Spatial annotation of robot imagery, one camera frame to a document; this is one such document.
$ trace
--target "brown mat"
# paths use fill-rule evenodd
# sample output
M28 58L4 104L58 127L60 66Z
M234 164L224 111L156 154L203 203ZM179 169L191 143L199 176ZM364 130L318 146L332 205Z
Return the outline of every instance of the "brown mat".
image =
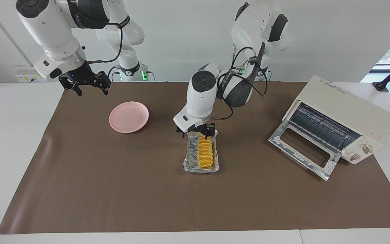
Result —
M328 182L268 142L306 83L271 82L217 122L221 169L189 174L172 118L184 83L115 83L104 96L64 92L0 233L282 230L390 227L390 183L374 157L341 161ZM150 110L141 131L108 124L126 101ZM222 102L214 116L227 116Z

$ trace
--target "pink plate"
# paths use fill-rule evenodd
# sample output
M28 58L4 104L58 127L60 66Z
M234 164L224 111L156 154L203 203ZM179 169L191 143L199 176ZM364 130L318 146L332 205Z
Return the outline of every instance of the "pink plate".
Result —
M147 124L147 107L139 102L125 102L115 107L110 116L110 126L120 133L134 133Z

